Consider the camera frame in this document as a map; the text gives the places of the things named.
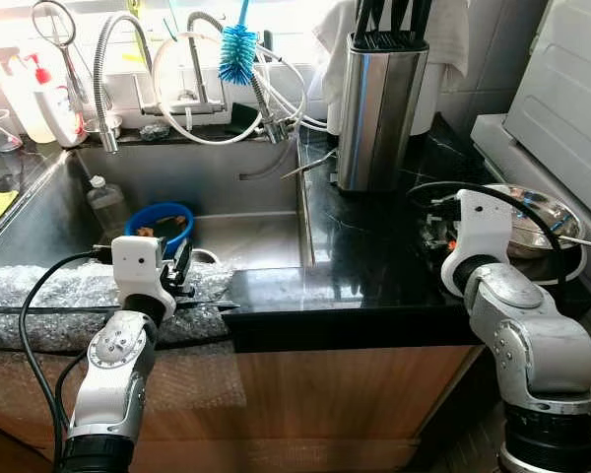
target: white cloth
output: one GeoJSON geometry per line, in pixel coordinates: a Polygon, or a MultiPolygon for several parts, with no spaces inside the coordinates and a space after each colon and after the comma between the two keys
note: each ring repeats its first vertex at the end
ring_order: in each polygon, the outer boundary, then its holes
{"type": "MultiPolygon", "coordinates": [[[[330,53],[328,68],[322,81],[327,104],[341,101],[346,74],[346,37],[355,29],[355,0],[339,1],[313,33],[330,53]]],[[[387,1],[381,17],[380,29],[390,29],[391,2],[387,1]]],[[[409,28],[412,12],[410,2],[403,20],[403,30],[409,28]]],[[[429,43],[427,63],[444,64],[446,87],[454,88],[466,76],[469,57],[469,18],[467,0],[433,0],[425,38],[429,43]]],[[[338,128],[329,122],[329,128],[338,128]]]]}

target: plastic cup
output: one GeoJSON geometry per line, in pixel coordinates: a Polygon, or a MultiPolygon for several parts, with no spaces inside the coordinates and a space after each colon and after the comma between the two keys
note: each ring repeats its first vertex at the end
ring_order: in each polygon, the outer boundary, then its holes
{"type": "Polygon", "coordinates": [[[21,146],[22,140],[9,118],[9,110],[0,109],[0,151],[7,153],[17,150],[21,146]]]}

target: stainless steel knife block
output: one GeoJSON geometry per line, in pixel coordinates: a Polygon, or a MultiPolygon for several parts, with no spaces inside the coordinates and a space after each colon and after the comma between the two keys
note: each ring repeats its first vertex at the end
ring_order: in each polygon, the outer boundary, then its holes
{"type": "Polygon", "coordinates": [[[354,192],[396,189],[427,65],[428,44],[360,49],[348,36],[338,185],[354,192]]]}

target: kitchen sink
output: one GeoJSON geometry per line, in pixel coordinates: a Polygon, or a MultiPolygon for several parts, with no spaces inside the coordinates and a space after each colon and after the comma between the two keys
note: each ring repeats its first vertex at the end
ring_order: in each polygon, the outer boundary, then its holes
{"type": "Polygon", "coordinates": [[[102,231],[85,193],[95,174],[120,185],[132,211],[175,201],[195,216],[195,247],[234,269],[311,264],[305,196],[295,140],[271,145],[124,144],[115,155],[101,147],[67,154],[64,169],[31,198],[0,235],[0,266],[48,266],[100,242],[102,231]]]}

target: tiled wall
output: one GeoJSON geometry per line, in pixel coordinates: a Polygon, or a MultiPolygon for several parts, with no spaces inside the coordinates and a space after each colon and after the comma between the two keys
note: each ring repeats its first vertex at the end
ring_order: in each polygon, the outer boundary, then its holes
{"type": "Polygon", "coordinates": [[[438,108],[463,137],[479,114],[510,108],[529,48],[548,0],[474,0],[469,10],[469,73],[455,92],[443,92],[438,108]]]}

